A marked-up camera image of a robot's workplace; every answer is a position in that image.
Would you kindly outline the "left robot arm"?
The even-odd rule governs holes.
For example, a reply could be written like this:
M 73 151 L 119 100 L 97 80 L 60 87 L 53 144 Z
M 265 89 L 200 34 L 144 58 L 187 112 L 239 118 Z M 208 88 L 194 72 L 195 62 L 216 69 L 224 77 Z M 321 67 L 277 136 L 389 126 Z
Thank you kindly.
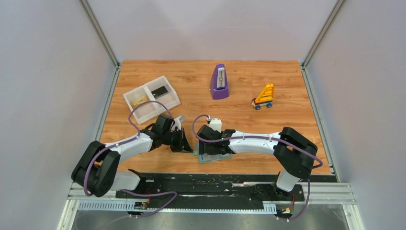
M 147 153 L 162 145 L 169 146 L 172 152 L 192 153 L 182 123 L 185 118 L 172 118 L 161 114 L 156 122 L 141 129 L 132 137 L 117 142 L 103 144 L 91 142 L 77 165 L 71 179 L 81 185 L 90 195 L 104 196 L 110 190 L 128 190 L 135 198 L 146 194 L 147 185 L 134 170 L 118 170 L 125 160 L 141 153 Z

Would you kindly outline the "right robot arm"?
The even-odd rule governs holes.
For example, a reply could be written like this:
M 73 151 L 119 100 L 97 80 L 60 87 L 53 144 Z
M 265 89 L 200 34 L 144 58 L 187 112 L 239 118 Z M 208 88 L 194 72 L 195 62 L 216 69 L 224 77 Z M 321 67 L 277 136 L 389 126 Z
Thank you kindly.
M 317 146 L 291 127 L 276 133 L 253 134 L 234 129 L 216 131 L 203 125 L 194 134 L 209 153 L 260 153 L 275 157 L 282 166 L 273 187 L 279 200 L 286 200 L 297 182 L 309 180 L 312 170 L 323 165 L 316 157 Z

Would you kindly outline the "green card holder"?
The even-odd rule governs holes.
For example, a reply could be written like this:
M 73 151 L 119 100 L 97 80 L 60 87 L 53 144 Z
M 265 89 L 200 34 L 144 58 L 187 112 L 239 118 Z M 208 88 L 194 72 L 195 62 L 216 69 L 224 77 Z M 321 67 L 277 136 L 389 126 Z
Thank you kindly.
M 200 143 L 196 144 L 197 149 L 193 151 L 193 155 L 198 157 L 199 163 L 208 163 L 208 162 L 214 162 L 214 161 L 221 161 L 221 160 L 226 160 L 232 158 L 233 154 L 215 154 L 215 155 L 210 155 L 210 154 L 201 154 L 203 151 L 201 150 Z

